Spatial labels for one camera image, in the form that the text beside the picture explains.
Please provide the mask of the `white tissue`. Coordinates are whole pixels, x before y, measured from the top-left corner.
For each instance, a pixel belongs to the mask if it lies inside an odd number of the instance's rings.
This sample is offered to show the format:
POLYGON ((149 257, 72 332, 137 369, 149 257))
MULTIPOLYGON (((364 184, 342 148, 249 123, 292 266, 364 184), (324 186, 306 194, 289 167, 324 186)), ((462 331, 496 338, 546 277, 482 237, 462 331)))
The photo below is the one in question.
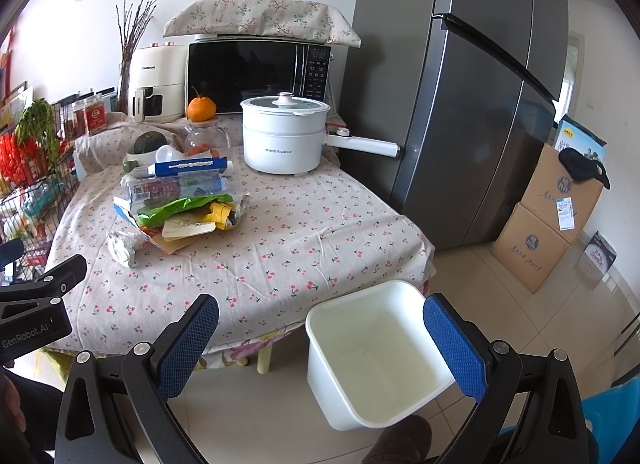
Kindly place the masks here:
POLYGON ((144 247, 144 236, 129 232, 111 232, 106 240, 115 262, 124 268, 134 268, 137 265, 136 254, 144 247))

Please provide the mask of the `clear plastic water bottle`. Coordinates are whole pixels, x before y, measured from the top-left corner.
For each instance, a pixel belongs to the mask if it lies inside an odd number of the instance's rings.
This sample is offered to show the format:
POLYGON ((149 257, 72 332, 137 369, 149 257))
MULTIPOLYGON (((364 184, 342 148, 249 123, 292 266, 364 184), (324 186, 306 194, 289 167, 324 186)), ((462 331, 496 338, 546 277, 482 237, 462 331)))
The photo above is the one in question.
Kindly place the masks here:
POLYGON ((229 178, 218 172, 183 172, 175 176, 128 178, 124 182, 129 208, 136 213, 180 198, 222 195, 230 186, 229 178))

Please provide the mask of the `white yogurt drink bottle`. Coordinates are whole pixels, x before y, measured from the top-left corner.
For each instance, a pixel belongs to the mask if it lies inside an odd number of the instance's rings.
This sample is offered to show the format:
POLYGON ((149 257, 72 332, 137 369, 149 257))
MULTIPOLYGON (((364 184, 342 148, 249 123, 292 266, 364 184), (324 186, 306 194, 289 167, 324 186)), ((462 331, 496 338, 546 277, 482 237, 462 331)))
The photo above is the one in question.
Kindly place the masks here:
POLYGON ((222 170, 220 173, 222 176, 231 177, 233 175, 233 172, 234 172, 233 163, 232 161, 228 160, 226 168, 222 170))

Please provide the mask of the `blue biscuit stick box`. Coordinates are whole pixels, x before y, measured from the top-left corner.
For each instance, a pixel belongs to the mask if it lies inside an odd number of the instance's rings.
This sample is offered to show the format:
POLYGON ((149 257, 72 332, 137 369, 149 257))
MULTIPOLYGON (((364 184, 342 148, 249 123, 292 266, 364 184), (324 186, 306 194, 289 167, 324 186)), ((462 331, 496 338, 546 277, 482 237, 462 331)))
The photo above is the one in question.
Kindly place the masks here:
POLYGON ((179 161, 155 163, 148 168, 148 174, 167 177, 187 172, 225 172, 228 167, 228 158, 185 158, 179 161))

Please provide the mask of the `white plastic trash bin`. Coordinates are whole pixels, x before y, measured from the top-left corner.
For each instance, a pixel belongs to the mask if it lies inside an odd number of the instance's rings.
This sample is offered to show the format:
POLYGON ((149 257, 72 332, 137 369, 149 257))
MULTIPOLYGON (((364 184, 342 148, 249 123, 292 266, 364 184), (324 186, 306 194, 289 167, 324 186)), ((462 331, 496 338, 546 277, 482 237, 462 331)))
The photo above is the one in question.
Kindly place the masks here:
POLYGON ((454 384, 424 305, 417 288, 393 280, 309 310, 307 382, 332 428, 388 427, 454 384))

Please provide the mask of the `brown slipper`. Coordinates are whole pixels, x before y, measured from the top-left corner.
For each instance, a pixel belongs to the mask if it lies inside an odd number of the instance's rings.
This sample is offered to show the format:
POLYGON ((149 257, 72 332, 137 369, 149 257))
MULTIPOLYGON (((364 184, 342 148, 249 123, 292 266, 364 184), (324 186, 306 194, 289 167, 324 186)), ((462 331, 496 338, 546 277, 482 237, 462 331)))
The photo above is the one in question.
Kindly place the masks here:
POLYGON ((362 459, 362 464, 425 463, 432 444, 432 429, 425 418, 412 414, 387 427, 362 459))

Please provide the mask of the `brown cardboard piece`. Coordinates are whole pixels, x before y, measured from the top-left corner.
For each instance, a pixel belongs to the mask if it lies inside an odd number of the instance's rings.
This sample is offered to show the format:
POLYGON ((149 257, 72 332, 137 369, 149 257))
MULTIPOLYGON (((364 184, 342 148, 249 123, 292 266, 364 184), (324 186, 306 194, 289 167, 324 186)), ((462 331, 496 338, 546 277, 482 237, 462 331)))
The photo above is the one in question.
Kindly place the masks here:
POLYGON ((148 237, 148 241, 166 255, 175 254, 179 250, 183 250, 202 239, 204 239, 202 234, 200 236, 189 236, 188 238, 175 240, 165 240, 160 234, 148 237))

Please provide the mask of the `lower cardboard box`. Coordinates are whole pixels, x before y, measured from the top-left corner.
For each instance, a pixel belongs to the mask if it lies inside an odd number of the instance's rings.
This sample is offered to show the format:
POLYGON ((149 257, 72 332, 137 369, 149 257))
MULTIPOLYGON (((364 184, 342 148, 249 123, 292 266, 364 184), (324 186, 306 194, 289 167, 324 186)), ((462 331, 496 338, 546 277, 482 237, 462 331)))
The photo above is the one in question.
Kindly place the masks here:
POLYGON ((547 280, 568 243, 520 203, 491 247, 491 255, 532 294, 547 280))

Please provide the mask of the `cardboard box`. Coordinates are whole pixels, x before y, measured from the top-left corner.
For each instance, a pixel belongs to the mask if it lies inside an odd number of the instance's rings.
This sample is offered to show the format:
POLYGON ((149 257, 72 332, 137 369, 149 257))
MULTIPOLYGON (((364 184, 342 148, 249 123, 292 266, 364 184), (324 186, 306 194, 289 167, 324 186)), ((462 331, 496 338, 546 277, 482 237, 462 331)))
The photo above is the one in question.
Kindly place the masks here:
POLYGON ((597 179, 577 182, 559 160, 559 152, 544 146, 521 204, 573 244, 597 205, 603 184, 597 179))
POLYGON ((491 255, 532 294, 547 280, 568 243, 520 203, 491 247, 491 255))

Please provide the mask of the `yellow crumpled wrapper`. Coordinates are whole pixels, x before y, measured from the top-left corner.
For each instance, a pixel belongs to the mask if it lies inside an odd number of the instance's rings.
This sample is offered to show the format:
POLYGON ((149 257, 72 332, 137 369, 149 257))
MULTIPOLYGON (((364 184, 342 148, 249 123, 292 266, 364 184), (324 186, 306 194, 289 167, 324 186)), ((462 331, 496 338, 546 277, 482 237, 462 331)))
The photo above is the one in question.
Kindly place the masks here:
POLYGON ((216 229, 222 231, 234 229, 243 218, 247 204, 247 200, 229 203, 211 202, 209 212, 204 215, 202 221, 213 224, 216 229))

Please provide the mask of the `blue plastic stool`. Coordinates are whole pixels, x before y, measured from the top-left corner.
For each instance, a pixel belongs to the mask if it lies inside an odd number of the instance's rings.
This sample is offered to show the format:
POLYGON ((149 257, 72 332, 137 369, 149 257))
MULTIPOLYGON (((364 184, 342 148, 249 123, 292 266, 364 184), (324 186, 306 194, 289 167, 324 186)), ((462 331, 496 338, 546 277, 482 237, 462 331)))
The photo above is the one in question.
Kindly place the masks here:
POLYGON ((580 400, 572 383, 557 380, 531 392, 521 419, 503 429, 491 463, 637 463, 639 380, 580 400))

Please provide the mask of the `small dark box on floor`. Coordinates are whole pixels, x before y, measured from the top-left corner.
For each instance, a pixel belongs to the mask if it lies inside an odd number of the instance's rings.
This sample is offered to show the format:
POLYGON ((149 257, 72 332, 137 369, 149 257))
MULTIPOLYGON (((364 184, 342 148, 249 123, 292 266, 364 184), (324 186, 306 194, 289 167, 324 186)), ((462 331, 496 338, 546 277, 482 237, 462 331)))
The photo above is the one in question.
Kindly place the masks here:
POLYGON ((601 276, 606 276, 616 261, 617 253, 611 243, 596 231, 584 249, 584 256, 590 267, 598 270, 601 276))

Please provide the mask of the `small green fruit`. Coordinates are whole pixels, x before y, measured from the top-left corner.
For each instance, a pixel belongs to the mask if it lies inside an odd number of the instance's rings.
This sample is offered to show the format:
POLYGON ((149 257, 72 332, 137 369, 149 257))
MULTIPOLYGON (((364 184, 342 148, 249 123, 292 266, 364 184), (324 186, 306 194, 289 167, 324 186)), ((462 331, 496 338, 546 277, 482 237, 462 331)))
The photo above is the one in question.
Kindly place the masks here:
POLYGON ((139 163, 137 161, 125 160, 125 161, 122 162, 122 171, 125 174, 129 174, 130 172, 132 172, 138 166, 139 166, 139 163))

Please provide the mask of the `cherry print tablecloth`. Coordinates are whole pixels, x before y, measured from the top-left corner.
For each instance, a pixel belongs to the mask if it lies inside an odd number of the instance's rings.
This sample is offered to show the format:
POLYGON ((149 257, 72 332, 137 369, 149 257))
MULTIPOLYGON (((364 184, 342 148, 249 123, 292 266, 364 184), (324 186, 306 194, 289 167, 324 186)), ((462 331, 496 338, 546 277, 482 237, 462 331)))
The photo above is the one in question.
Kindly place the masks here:
POLYGON ((207 349, 233 360, 298 328, 319 302, 388 280, 423 288, 431 279, 433 244, 330 158, 303 176, 260 174, 244 164, 239 117, 222 126, 231 139, 234 190, 248 197, 239 225, 174 254, 145 245, 131 268, 116 262, 107 239, 130 230, 113 201, 122 195, 122 160, 142 128, 113 116, 104 132, 76 141, 86 178, 48 262, 79 254, 88 272, 64 298, 73 331, 54 350, 123 354, 207 293, 220 307, 207 349))

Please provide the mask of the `stacked white bowls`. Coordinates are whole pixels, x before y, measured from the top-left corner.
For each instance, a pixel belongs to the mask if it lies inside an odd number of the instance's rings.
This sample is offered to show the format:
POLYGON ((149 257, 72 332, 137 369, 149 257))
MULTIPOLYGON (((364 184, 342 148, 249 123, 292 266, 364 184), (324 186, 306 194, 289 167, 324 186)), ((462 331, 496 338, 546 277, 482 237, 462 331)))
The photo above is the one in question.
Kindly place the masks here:
POLYGON ((138 178, 149 177, 150 166, 156 164, 155 152, 141 155, 127 153, 124 157, 124 161, 125 160, 137 161, 139 163, 139 166, 128 174, 138 178))

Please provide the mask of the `upper cardboard box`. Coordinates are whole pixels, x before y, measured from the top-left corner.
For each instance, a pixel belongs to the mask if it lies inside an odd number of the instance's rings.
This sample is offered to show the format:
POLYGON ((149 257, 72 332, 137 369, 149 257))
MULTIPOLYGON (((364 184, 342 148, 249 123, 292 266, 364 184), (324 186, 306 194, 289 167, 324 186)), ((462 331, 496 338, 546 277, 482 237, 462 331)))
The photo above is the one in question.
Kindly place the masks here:
POLYGON ((597 205, 603 184, 597 179, 577 182, 559 160, 559 152, 544 146, 521 204, 573 244, 597 205))

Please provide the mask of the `dark green squash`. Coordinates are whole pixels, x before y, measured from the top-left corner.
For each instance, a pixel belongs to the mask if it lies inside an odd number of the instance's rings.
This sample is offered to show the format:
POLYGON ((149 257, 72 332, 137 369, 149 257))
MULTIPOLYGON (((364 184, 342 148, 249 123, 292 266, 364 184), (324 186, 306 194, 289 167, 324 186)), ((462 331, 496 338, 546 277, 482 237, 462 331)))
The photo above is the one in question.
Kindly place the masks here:
POLYGON ((134 140, 131 153, 141 155, 157 151, 161 146, 166 146, 167 139, 161 132, 145 132, 134 140))

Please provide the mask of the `red label spice jar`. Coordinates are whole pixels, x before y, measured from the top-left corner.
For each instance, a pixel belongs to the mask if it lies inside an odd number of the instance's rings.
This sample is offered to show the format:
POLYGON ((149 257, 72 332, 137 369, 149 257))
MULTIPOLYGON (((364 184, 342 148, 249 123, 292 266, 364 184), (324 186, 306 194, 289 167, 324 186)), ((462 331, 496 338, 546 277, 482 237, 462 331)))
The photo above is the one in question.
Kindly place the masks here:
POLYGON ((105 104, 100 94, 93 94, 85 103, 86 131, 90 136, 103 132, 107 128, 105 104))

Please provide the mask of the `black cap on box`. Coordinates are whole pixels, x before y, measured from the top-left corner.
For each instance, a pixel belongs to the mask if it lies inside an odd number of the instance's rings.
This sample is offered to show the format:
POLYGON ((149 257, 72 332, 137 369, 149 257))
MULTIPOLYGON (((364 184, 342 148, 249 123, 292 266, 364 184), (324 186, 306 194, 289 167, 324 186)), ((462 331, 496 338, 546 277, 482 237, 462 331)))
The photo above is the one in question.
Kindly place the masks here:
POLYGON ((598 180, 606 190, 611 189, 611 183, 603 163, 593 158, 586 158, 584 154, 573 148, 565 148, 559 152, 559 162, 576 182, 591 179, 598 180))

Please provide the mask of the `glass jar with wooden lid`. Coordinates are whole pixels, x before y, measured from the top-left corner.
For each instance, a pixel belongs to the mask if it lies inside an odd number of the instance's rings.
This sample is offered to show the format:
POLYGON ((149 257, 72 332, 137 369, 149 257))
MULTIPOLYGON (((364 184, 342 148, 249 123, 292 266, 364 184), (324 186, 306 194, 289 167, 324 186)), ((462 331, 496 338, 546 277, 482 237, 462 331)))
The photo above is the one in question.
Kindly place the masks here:
POLYGON ((226 153, 231 146, 230 138, 224 128, 219 126, 218 120, 203 120, 186 124, 186 138, 184 139, 184 153, 187 156, 210 153, 214 158, 226 153))

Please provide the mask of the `blue white product box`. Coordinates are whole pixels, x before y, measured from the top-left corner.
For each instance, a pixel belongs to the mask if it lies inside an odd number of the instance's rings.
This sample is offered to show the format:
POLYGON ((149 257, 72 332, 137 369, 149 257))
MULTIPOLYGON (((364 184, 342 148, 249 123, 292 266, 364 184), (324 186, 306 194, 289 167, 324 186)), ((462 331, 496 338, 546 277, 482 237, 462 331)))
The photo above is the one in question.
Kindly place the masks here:
POLYGON ((566 148, 572 148, 580 152, 585 158, 603 162, 605 146, 606 142, 603 139, 590 132, 584 125, 565 115, 559 122, 553 147, 558 152, 566 148))

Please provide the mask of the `white electric cooking pot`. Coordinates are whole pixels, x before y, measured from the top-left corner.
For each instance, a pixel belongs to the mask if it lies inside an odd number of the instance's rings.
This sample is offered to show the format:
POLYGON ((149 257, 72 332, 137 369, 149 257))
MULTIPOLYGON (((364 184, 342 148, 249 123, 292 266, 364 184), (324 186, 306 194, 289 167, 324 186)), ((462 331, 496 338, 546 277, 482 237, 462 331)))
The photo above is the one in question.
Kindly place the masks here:
POLYGON ((256 172, 299 175, 316 169, 325 146, 397 158, 398 144, 326 130, 330 106, 290 92, 241 102, 244 162, 256 172))

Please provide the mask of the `orange tangerine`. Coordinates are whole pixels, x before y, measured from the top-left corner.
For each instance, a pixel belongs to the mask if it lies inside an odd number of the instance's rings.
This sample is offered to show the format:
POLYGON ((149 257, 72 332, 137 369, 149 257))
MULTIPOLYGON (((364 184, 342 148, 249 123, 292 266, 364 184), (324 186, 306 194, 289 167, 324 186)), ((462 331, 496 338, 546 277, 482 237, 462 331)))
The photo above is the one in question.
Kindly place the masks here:
POLYGON ((217 114, 217 106, 212 92, 209 89, 194 89, 194 92, 195 96, 186 106, 186 117, 193 123, 213 120, 217 114))

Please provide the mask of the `white air fryer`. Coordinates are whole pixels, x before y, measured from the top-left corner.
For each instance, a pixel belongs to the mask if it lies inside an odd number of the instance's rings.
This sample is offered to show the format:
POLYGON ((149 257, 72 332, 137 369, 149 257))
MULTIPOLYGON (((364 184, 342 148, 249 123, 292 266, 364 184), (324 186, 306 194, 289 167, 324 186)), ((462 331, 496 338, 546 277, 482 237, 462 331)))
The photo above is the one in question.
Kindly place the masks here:
POLYGON ((184 115, 186 45, 152 44, 132 56, 129 115, 138 123, 170 123, 184 115))

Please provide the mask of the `black microwave oven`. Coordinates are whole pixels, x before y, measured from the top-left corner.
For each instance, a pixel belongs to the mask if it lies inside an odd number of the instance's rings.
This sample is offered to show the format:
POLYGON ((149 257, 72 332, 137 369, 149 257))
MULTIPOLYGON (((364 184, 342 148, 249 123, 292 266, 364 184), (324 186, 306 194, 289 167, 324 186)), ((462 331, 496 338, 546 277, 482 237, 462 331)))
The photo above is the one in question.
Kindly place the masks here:
POLYGON ((241 111, 245 99, 290 92, 326 98, 332 50, 304 40, 258 37, 198 39, 188 46, 184 101, 198 96, 219 114, 241 111))

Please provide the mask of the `dark grey refrigerator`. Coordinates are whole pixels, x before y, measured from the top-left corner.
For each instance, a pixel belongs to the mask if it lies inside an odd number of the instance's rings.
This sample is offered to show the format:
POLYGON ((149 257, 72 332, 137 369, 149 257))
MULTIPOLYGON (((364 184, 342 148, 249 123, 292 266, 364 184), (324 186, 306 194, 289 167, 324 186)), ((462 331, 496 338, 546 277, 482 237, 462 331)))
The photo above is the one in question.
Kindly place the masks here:
POLYGON ((352 25, 338 112, 400 153, 343 168, 439 250, 494 240, 554 123, 567 0, 356 0, 352 25))

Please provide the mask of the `dried branches in vase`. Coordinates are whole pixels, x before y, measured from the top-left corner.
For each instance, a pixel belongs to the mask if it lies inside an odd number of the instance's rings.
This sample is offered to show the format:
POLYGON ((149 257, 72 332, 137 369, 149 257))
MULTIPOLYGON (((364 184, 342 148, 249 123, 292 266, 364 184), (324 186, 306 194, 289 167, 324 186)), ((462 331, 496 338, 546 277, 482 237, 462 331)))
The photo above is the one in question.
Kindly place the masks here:
POLYGON ((150 0, 146 2, 145 0, 140 0, 135 5, 133 2, 130 4, 127 0, 122 0, 121 5, 115 6, 120 46, 119 86, 117 91, 118 112, 128 113, 128 89, 132 57, 154 16, 159 1, 150 0))

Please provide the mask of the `floral microwave cover cloth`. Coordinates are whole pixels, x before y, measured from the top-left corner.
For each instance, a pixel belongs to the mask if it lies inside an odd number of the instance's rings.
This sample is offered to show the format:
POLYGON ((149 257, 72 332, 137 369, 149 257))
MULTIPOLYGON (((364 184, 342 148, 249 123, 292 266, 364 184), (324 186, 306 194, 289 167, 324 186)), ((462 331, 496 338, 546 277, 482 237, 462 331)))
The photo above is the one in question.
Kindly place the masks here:
POLYGON ((164 35, 264 36, 361 46, 340 10, 310 0, 198 0, 165 24, 164 35))

